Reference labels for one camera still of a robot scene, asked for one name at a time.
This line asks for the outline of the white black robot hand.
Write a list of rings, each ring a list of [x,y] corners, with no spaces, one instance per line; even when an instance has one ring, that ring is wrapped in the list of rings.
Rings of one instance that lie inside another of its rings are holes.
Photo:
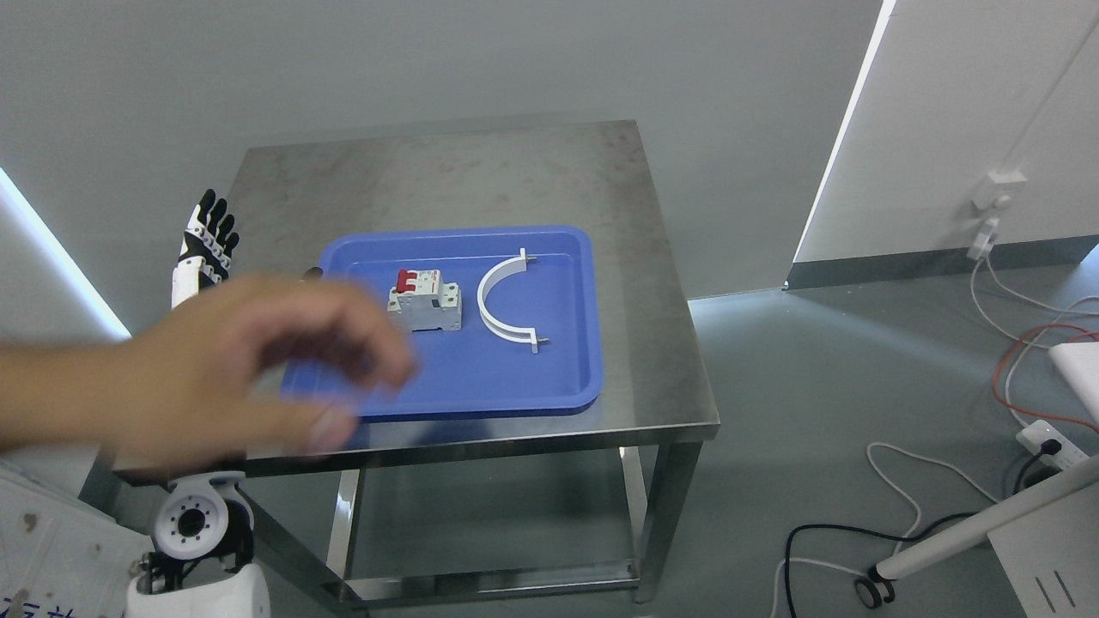
[[[170,309],[230,278],[240,242],[234,228],[235,216],[227,211],[227,200],[208,189],[184,228],[180,254],[173,267]]]

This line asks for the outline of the person's bare hand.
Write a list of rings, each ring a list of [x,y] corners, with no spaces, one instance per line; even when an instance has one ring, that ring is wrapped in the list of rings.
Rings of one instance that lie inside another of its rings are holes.
[[[349,442],[349,404],[252,387],[284,361],[325,361],[364,390],[417,375],[404,333],[360,286],[247,276],[197,294],[118,349],[103,445],[169,470],[240,452],[322,455]]]

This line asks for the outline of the person's bare forearm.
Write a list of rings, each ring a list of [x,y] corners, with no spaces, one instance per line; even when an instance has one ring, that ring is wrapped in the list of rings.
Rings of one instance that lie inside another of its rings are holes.
[[[124,344],[3,344],[3,451],[35,445],[119,446],[121,417],[112,380],[124,367],[126,351]]]

